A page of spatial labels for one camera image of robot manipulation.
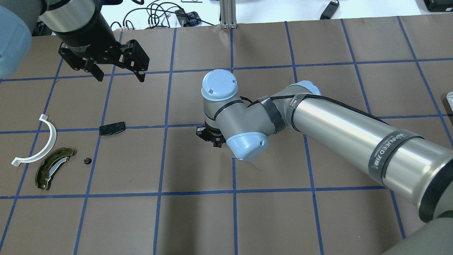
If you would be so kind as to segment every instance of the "light blue joint cap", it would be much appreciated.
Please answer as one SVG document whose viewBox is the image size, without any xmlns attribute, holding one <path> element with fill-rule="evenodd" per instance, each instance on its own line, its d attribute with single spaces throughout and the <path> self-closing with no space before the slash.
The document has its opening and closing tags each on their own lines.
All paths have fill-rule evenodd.
<svg viewBox="0 0 453 255">
<path fill-rule="evenodd" d="M 259 132 L 247 132 L 230 137 L 226 144 L 239 160 L 251 160 L 269 146 L 267 136 Z"/>
<path fill-rule="evenodd" d="M 319 91 L 319 89 L 311 81 L 301 81 L 298 83 L 291 84 L 291 85 L 289 85 L 289 87 L 294 86 L 294 85 L 302 86 L 302 87 L 308 89 L 312 94 L 315 94 L 318 96 L 321 95 L 321 91 Z"/>
<path fill-rule="evenodd" d="M 16 71 L 30 45 L 31 32 L 24 21 L 0 6 L 0 79 Z"/>
<path fill-rule="evenodd" d="M 206 100 L 221 102 L 234 97 L 236 93 L 237 80 L 229 71 L 216 69 L 207 73 L 203 78 L 201 95 Z"/>
</svg>

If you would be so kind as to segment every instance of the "robotic arm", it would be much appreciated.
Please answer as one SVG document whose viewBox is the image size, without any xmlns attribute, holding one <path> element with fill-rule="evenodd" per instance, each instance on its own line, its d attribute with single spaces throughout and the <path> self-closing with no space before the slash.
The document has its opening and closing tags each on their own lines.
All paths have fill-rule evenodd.
<svg viewBox="0 0 453 255">
<path fill-rule="evenodd" d="M 122 1 L 109 1 L 119 4 Z M 31 45 L 38 17 L 63 41 L 58 53 L 74 70 L 102 81 L 97 64 L 114 64 L 145 80 L 149 57 L 136 40 L 120 44 L 101 15 L 103 0 L 0 0 L 0 78 L 9 77 Z"/>
<path fill-rule="evenodd" d="M 246 107 L 234 75 L 214 70 L 202 95 L 205 126 L 197 135 L 214 147 L 226 142 L 236 158 L 250 160 L 268 147 L 268 136 L 291 126 L 416 206 L 427 225 L 386 254 L 453 254 L 453 151 L 322 97 L 309 81 Z"/>
</svg>

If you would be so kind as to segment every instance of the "tiled surface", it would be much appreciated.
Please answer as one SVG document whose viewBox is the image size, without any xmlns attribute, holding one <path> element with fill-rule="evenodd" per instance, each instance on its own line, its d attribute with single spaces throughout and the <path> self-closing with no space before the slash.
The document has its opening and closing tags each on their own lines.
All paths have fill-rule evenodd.
<svg viewBox="0 0 453 255">
<path fill-rule="evenodd" d="M 269 137 L 254 166 L 213 148 L 195 136 L 201 81 L 228 69 L 255 100 L 311 80 L 325 96 L 452 148 L 450 23 L 431 15 L 116 33 L 150 56 L 144 83 L 119 68 L 102 83 L 78 77 L 86 74 L 59 66 L 58 38 L 34 39 L 0 83 L 0 254 L 33 254 L 48 240 L 48 254 L 72 255 L 385 251 L 423 225 L 412 204 L 290 128 Z M 34 185 L 40 162 L 10 164 L 47 141 L 42 113 L 58 130 L 53 149 L 77 151 L 48 191 Z M 125 132 L 98 136 L 118 121 Z"/>
<path fill-rule="evenodd" d="M 88 199 L 77 254 L 150 254 L 156 197 Z"/>
</svg>

